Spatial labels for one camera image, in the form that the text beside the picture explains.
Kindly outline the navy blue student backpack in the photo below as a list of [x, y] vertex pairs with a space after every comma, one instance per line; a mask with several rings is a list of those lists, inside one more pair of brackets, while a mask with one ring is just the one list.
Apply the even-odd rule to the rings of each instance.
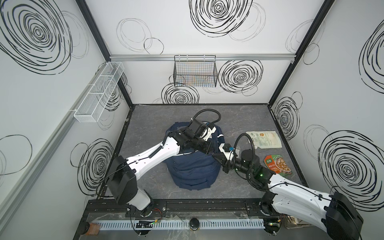
[[192, 149], [164, 160], [174, 183], [181, 189], [202, 190], [210, 188], [221, 169], [212, 155]]

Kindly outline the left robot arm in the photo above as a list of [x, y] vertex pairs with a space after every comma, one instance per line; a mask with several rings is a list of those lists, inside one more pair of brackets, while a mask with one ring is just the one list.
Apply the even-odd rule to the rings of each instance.
[[143, 217], [149, 216], [155, 209], [154, 200], [138, 187], [137, 181], [150, 169], [168, 158], [181, 155], [184, 150], [212, 153], [210, 137], [216, 130], [214, 124], [207, 125], [194, 119], [184, 127], [167, 132], [162, 142], [140, 154], [114, 158], [106, 173], [105, 183], [116, 203], [129, 204]]

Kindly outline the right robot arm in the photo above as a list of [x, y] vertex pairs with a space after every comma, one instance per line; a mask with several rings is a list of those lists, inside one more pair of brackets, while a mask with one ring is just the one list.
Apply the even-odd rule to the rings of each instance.
[[345, 195], [302, 186], [262, 166], [252, 150], [246, 150], [245, 155], [244, 159], [238, 158], [230, 147], [213, 157], [225, 172], [244, 173], [253, 188], [265, 193], [259, 203], [264, 215], [279, 213], [295, 217], [323, 230], [333, 240], [361, 239], [364, 220]]

